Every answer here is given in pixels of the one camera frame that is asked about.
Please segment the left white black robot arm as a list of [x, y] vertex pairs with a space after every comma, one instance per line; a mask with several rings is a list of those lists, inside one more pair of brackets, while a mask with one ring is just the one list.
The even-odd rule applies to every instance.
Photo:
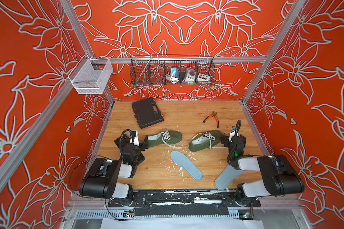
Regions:
[[118, 179], [135, 176], [137, 167], [145, 160], [142, 151], [148, 148], [148, 143], [140, 143], [138, 132], [126, 129], [115, 144], [120, 158], [96, 157], [81, 182], [79, 195], [114, 200], [118, 205], [129, 207], [136, 203], [132, 185], [120, 183]]

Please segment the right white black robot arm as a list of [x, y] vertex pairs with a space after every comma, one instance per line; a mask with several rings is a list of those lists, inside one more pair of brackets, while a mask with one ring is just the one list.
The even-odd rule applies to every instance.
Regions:
[[235, 189], [233, 201], [241, 207], [259, 197], [303, 193], [304, 182], [284, 155], [244, 154], [246, 138], [239, 134], [241, 124], [241, 120], [238, 120], [229, 136], [224, 136], [221, 140], [228, 148], [227, 167], [216, 179], [215, 187], [224, 190], [244, 171], [254, 171], [260, 173], [260, 180], [239, 184]]

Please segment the green canvas shoe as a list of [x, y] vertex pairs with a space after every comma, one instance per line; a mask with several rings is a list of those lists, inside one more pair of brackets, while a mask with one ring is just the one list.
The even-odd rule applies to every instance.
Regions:
[[174, 130], [167, 130], [147, 136], [148, 148], [156, 147], [159, 145], [166, 145], [173, 149], [182, 149], [182, 147], [178, 147], [175, 144], [180, 143], [183, 139], [183, 136], [180, 132]]
[[190, 140], [188, 148], [191, 152], [216, 148], [216, 145], [221, 143], [222, 136], [219, 130], [198, 133]]

